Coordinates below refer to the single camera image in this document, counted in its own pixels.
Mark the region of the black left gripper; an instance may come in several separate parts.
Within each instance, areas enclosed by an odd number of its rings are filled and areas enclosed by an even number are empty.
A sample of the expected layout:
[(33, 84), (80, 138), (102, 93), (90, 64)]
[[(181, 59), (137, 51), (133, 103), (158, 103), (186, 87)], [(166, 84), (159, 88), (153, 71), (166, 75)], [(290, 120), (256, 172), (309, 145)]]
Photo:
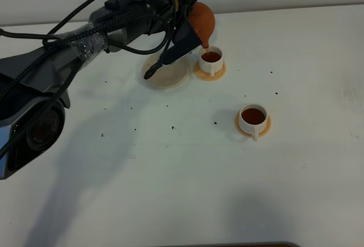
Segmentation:
[(188, 20), (198, 0), (113, 0), (113, 12), (120, 12), (113, 30), (127, 35), (156, 34), (165, 31), (167, 22), (172, 35)]

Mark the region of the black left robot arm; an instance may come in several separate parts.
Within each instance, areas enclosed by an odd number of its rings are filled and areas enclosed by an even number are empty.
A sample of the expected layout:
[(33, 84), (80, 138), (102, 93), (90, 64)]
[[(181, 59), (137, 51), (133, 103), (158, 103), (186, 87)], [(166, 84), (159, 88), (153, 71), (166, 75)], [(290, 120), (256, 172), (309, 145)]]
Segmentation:
[(144, 79), (152, 79), (164, 67), (206, 45), (213, 31), (206, 23), (209, 9), (198, 0), (108, 0), (87, 24), (60, 33), (93, 1), (81, 4), (45, 35), (1, 31), (2, 37), (42, 41), (36, 50), (1, 59), (1, 179), (57, 141), (65, 110), (71, 105), (67, 89), (100, 53), (159, 53), (143, 72)]

